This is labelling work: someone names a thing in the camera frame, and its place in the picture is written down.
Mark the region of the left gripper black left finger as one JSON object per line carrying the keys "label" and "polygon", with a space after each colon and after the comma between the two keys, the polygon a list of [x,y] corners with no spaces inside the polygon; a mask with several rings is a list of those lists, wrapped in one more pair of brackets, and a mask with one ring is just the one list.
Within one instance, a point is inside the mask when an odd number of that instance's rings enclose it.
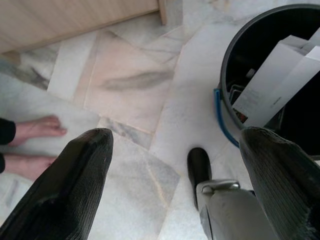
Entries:
{"label": "left gripper black left finger", "polygon": [[0,228],[2,240],[86,240],[113,155],[108,128],[71,140]]}

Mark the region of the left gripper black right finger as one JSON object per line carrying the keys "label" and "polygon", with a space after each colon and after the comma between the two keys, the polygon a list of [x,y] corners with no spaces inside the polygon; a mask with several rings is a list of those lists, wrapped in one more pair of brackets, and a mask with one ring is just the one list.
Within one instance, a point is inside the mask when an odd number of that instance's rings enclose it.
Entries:
{"label": "left gripper black right finger", "polygon": [[255,195],[280,240],[320,238],[320,167],[296,143],[260,127],[239,149]]}

